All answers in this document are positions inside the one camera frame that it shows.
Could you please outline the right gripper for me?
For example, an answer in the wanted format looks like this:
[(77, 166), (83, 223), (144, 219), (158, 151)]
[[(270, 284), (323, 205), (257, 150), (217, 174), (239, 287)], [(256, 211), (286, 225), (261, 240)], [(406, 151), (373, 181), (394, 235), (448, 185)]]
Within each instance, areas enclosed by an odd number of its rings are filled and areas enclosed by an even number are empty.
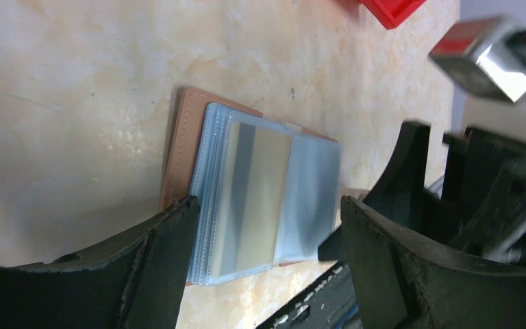
[(404, 121), (364, 203), (389, 220), (498, 263), (526, 267), (526, 143), (477, 128), (446, 133), (442, 211), (424, 179), (430, 126)]

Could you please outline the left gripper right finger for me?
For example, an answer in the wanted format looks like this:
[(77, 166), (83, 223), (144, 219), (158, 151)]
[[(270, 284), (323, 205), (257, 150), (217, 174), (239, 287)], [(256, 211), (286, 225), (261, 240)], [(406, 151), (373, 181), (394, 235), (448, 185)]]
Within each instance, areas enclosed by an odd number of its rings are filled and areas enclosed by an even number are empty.
[(457, 251), (341, 199), (364, 328), (526, 328), (526, 268)]

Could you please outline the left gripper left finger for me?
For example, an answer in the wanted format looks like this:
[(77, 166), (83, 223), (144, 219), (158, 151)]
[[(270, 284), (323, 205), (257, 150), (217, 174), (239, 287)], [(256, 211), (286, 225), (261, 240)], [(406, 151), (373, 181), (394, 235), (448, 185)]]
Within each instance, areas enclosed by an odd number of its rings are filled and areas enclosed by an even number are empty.
[(187, 196), (52, 263), (0, 267), (0, 328), (174, 328), (199, 212)]

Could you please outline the red plastic bin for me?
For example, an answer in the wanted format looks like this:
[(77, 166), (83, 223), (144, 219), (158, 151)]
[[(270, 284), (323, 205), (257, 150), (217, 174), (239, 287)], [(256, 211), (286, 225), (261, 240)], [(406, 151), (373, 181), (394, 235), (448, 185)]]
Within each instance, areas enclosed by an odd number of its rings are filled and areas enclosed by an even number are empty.
[(417, 11), (425, 0), (361, 0), (360, 3), (387, 30), (395, 29)]

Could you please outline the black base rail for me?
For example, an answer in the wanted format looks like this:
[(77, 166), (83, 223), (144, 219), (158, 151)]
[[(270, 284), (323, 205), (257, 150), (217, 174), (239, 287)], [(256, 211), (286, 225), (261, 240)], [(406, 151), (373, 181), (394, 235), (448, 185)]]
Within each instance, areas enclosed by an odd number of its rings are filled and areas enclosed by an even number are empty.
[(361, 328), (349, 265), (337, 262), (258, 328)]

